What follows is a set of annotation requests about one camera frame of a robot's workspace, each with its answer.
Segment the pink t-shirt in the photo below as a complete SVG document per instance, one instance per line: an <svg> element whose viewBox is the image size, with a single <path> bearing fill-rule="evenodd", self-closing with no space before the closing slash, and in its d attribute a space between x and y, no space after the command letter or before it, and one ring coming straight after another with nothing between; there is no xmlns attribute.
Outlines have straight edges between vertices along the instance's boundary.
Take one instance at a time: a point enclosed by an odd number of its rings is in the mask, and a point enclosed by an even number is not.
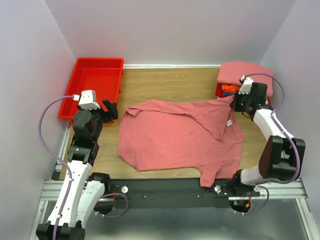
<svg viewBox="0 0 320 240"><path fill-rule="evenodd" d="M120 121L118 156L139 172L197 169L201 187L230 179L239 168L244 141L232 101L149 100L128 107Z"/></svg>

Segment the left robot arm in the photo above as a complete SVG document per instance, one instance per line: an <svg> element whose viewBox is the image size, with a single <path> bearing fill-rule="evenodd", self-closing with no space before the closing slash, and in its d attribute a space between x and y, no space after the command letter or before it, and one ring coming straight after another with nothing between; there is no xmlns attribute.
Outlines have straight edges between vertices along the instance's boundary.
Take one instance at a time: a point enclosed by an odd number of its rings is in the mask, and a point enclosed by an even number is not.
<svg viewBox="0 0 320 240"><path fill-rule="evenodd" d="M66 176L46 223L40 223L36 236L40 240L83 240L86 223L99 199L115 196L111 192L111 179L106 173L91 173L99 151L98 139L103 124L119 117L117 103L104 99L98 104L88 98L88 106L82 95L66 95L60 100L78 102L79 112L74 116L74 135L64 161L45 143L42 135L42 113L38 123L40 142L47 152L66 168Z"/></svg>

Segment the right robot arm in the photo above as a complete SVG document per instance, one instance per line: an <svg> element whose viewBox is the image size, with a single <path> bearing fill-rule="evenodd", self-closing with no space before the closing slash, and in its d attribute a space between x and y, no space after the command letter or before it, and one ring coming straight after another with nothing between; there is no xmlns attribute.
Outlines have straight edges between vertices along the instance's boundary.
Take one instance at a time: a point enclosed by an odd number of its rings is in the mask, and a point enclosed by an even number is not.
<svg viewBox="0 0 320 240"><path fill-rule="evenodd" d="M238 170L233 175L228 189L236 196L259 184L289 184L301 173L306 143L288 133L266 100L267 85L247 78L230 105L236 112L248 114L266 139L258 165Z"/></svg>

